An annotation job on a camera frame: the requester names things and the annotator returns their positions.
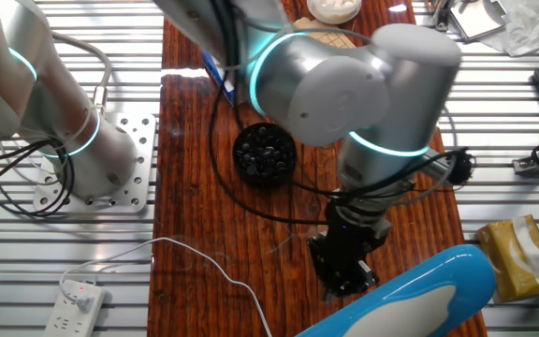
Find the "white bowl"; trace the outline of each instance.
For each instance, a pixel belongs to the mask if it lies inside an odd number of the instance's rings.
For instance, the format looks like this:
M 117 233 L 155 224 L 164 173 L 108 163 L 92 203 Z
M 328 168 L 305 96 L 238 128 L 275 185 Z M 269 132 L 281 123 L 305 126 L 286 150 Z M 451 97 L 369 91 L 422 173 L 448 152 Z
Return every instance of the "white bowl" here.
M 350 21 L 358 14 L 361 10 L 361 0 L 307 0 L 307 7 L 321 22 L 341 24 Z

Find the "power strip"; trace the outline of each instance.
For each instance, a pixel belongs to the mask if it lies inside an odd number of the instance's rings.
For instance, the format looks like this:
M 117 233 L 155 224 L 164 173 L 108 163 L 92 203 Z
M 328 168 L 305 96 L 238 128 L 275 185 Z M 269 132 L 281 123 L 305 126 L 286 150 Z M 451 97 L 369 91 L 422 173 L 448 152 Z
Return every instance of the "power strip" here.
M 91 310 L 89 313 L 82 312 L 78 305 L 68 300 L 60 292 L 43 337 L 91 337 L 103 304 L 105 291 L 98 286 L 71 280 L 64 281 L 64 291 L 74 299 L 85 296 L 93 297 Z

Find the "blue and white object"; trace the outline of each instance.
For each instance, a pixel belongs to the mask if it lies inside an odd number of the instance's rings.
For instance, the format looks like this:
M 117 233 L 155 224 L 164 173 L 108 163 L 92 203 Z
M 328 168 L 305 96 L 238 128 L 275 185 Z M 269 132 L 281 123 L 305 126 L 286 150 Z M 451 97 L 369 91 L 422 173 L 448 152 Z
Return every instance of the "blue and white object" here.
M 203 57 L 203 65 L 210 72 L 217 85 L 222 85 L 226 72 L 219 67 L 219 62 L 207 51 L 202 51 L 201 56 Z M 232 84 L 231 79 L 224 83 L 224 95 L 234 107 L 234 84 Z
M 477 314 L 495 288 L 486 255 L 460 245 L 378 287 L 299 337 L 444 336 Z

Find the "tissue box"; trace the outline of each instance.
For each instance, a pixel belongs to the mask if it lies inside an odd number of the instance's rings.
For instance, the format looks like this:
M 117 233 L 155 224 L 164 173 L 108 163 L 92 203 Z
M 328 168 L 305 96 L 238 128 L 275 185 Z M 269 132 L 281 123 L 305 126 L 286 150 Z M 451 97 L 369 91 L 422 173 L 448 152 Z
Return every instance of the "tissue box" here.
M 539 228 L 533 216 L 490 224 L 477 237 L 492 263 L 501 301 L 539 294 Z

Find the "mounting plate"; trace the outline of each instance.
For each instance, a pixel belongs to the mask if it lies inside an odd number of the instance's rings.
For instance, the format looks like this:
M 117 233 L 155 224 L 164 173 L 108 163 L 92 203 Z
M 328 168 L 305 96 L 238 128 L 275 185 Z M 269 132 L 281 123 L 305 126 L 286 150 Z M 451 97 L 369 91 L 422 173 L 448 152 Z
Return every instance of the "mounting plate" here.
M 79 198 L 70 196 L 70 202 L 64 205 L 60 213 L 66 214 L 135 214 L 142 212 L 147 205 L 149 194 L 149 178 L 151 175 L 151 163 L 153 158 L 153 144 L 157 122 L 151 114 L 135 113 L 106 113 L 106 120 L 123 129 L 135 142 L 137 147 L 138 162 L 132 176 L 122 187 L 114 193 L 102 198 Z M 144 144 L 139 140 L 145 138 Z M 53 172 L 53 165 L 49 160 L 43 160 L 38 174 L 38 181 L 44 183 L 51 175 L 46 171 Z M 33 205 L 36 209 L 42 209 L 53 202 L 57 197 L 62 185 L 38 185 L 36 187 Z

